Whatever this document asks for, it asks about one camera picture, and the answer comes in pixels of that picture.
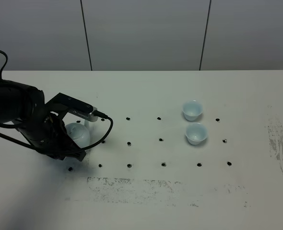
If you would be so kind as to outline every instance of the cup rim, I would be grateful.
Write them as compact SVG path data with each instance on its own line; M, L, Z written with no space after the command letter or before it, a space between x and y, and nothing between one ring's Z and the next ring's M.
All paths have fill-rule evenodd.
M191 139L191 138L188 137L188 135L187 135L187 133L188 133L188 128L189 128L190 126L193 126L194 124L201 125L201 126L203 126L203 127L205 128L205 130L206 130L206 135L205 135L205 137L204 137L202 140L193 140L193 139ZM208 138L208 129L207 129L207 127L206 127L205 125L203 125L203 124L201 124L201 123L199 123L199 122L193 122L193 123L189 124L188 126L186 126L186 129L185 129L185 136L187 137L187 139L190 139L190 140L192 140L192 141L195 141L195 142L202 142L202 141L204 141L206 138Z
M186 104L188 104L188 103L191 103L191 102L197 103L197 104L199 104L199 106L201 107L200 113L199 113L198 115L196 115L196 116L199 116L200 114L202 114L202 113L203 113L203 106L202 106L202 104L201 104L200 102L198 102L198 101L196 101L196 100L187 101L187 102L183 103L183 105L182 105L182 112L183 112L185 115L187 115L187 116L196 117L196 116L189 115L189 114L185 113L185 111L184 111L184 106L185 106Z

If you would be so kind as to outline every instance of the table surface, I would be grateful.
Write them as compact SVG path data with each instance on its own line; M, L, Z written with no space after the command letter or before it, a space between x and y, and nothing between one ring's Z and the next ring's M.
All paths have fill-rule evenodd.
M283 71L5 71L3 78L36 86L46 102L58 92L87 102L114 127L83 162L0 139L0 229L283 229ZM185 138L181 107L189 100L204 107L198 122L209 137L200 146ZM93 141L108 126L92 123Z

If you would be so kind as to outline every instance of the white table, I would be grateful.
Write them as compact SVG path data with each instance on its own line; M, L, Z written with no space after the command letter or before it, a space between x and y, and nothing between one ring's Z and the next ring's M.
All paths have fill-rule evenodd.
M283 229L283 71L5 71L3 78L42 89L46 102L62 92L90 103L114 127L83 162L0 139L0 229ZM181 114L192 99L202 102L198 121L209 131L196 147ZM94 123L93 139L108 126Z

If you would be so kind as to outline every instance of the small white cup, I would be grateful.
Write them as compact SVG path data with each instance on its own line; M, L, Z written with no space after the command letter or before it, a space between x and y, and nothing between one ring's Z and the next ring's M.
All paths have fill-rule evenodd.
M185 135L190 144L198 145L208 137L208 130L203 124L194 122L187 126Z
M84 148L90 144L88 129L79 123L70 123L65 126L68 136L80 147Z
M202 104L194 100L191 102L184 103L182 107L182 111L183 111L184 117L188 121L193 121L200 114L202 114L203 107L202 107Z

